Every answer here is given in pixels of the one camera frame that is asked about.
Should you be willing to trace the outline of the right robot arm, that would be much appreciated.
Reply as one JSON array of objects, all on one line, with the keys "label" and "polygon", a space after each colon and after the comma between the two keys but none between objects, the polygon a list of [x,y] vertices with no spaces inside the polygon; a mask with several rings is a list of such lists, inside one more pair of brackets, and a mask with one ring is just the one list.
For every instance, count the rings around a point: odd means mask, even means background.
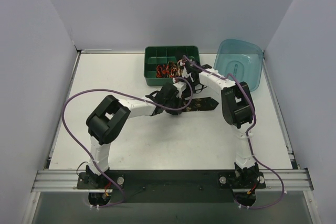
[{"label": "right robot arm", "polygon": [[248,84],[234,77],[225,77],[209,65],[184,59],[182,76],[190,83],[204,85],[220,95],[222,114],[226,123],[233,127],[237,137],[235,171],[238,180],[256,181],[258,165],[251,146],[250,132],[256,125],[255,106]]}]

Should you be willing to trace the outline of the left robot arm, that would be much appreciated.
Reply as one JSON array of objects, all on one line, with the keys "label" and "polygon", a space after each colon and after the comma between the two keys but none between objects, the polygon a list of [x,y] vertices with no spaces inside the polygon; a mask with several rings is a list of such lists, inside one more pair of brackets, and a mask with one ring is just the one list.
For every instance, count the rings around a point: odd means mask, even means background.
[{"label": "left robot arm", "polygon": [[106,96],[86,120],[90,135],[90,161],[86,174],[95,183],[104,179],[109,170],[111,143],[116,140],[126,121],[139,116],[155,116],[163,111],[172,115],[182,113],[185,99],[193,95],[193,88],[183,82],[166,83],[142,98],[117,99]]}]

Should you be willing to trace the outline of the black gold floral tie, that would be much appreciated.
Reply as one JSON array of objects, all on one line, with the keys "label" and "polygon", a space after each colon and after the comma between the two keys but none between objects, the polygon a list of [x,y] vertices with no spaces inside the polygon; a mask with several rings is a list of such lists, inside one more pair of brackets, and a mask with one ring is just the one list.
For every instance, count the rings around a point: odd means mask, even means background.
[{"label": "black gold floral tie", "polygon": [[218,106],[218,102],[211,97],[193,98],[191,103],[182,112],[212,111]]}]

